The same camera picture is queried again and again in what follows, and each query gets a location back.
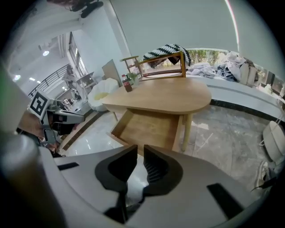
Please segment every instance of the marble floor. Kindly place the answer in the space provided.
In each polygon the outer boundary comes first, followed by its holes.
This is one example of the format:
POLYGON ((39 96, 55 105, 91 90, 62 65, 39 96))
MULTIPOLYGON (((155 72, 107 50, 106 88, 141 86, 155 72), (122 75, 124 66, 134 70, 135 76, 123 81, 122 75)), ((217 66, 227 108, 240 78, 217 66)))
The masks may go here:
MULTIPOLYGON (((121 147, 121 144, 106 135, 115 123, 112 113, 102 115, 61 154, 84 155, 121 147)), ((183 153, 211 162, 251 191, 260 163, 263 160, 270 162, 264 148, 258 145, 268 123, 268 120, 244 112, 209 106, 193 115, 190 138, 183 153)), ((180 134, 181 145, 183 133, 184 129, 180 134)), ((132 186, 128 196, 139 200, 142 188, 148 184, 147 171, 140 155, 128 184, 132 186)))

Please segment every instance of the white chair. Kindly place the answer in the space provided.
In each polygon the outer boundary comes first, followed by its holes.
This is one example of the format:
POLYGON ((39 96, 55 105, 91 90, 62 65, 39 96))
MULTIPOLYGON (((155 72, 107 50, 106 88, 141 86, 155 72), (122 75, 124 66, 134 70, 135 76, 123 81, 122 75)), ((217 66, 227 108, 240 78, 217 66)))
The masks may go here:
POLYGON ((119 88, 118 82, 112 78, 100 81, 97 85, 95 85, 92 88, 91 92, 88 94, 89 106, 97 112, 106 111, 107 109, 102 104, 102 99, 106 95, 117 90, 118 88, 119 88))

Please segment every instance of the metal railing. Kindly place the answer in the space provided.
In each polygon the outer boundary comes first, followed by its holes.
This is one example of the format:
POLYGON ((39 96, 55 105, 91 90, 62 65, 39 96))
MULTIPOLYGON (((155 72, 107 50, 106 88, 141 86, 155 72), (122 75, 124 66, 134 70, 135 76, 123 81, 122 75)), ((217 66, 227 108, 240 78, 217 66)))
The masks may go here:
POLYGON ((47 90, 51 85, 53 85, 55 82, 57 82, 63 75, 66 73, 66 67, 67 65, 61 67, 56 72, 53 72, 51 75, 49 75, 46 79, 44 79, 36 88, 34 88, 29 94, 29 98, 32 98, 34 94, 36 93, 36 90, 47 90))

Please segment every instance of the open drawer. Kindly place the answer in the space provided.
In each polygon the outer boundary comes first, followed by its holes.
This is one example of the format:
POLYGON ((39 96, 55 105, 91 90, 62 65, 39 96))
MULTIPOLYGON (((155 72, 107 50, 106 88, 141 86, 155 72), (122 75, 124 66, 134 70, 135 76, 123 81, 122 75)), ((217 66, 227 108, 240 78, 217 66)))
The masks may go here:
POLYGON ((143 146, 163 147, 179 151, 179 137, 183 116, 127 109, 122 118, 107 133, 122 145, 138 145, 143 156, 143 146))

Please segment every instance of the bottle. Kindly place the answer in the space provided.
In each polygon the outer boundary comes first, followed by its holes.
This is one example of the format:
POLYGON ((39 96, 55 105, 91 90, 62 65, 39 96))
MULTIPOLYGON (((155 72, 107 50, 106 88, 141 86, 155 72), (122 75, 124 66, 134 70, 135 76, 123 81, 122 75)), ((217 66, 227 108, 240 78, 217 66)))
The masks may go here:
POLYGON ((122 75, 122 78, 123 78, 123 85, 126 89, 127 92, 131 92, 133 90, 132 86, 130 85, 130 82, 129 80, 126 78, 126 76, 123 74, 122 75))

